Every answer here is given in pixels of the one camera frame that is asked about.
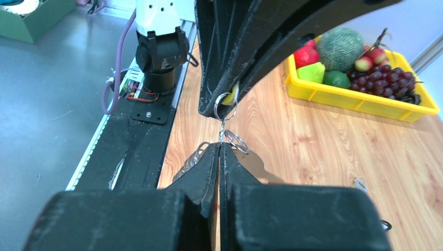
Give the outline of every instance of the grey floor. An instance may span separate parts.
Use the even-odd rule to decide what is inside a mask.
[[[126,20],[78,8],[35,44],[0,37],[0,250],[21,250],[66,188],[103,114],[100,96]],[[123,66],[134,57],[134,27]]]

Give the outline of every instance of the green box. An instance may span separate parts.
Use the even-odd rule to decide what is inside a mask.
[[[74,8],[74,0],[46,0],[25,17],[0,10],[0,36],[34,43]]]

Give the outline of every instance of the grape bunch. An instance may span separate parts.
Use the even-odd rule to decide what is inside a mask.
[[[349,89],[380,97],[396,99],[411,104],[420,104],[420,95],[415,94],[415,80],[411,72],[404,72],[389,64],[375,66],[367,72],[352,70],[347,73],[351,81]]]

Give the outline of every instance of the black mounting plate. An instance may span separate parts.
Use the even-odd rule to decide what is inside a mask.
[[[131,118],[141,122],[166,124],[174,94],[175,92],[160,95],[155,102],[138,102],[132,109]],[[150,99],[152,97],[151,95],[140,93],[139,98]]]

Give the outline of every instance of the red apple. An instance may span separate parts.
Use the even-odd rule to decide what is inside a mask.
[[[389,59],[388,58],[386,58],[385,60],[383,60],[383,62],[381,62],[381,63],[379,63],[378,65],[379,66],[384,66],[384,65],[391,65],[391,62],[389,62]]]
[[[320,54],[312,47],[303,46],[294,52],[295,68],[315,64],[320,61]]]
[[[305,43],[305,46],[309,46],[311,48],[316,48],[316,41],[314,39],[309,40],[308,42]]]
[[[364,52],[364,56],[367,56],[368,54],[369,54],[369,49],[371,49],[371,46],[370,45],[367,45],[367,44],[365,44],[364,46],[363,46],[363,52]]]
[[[383,62],[388,56],[384,52],[382,48],[375,48],[372,51],[369,52],[369,57],[372,59],[372,61],[375,64],[379,64]]]
[[[367,56],[362,56],[361,58],[357,59],[355,61],[355,69],[357,69],[360,72],[367,72],[370,70],[373,66],[372,60]]]

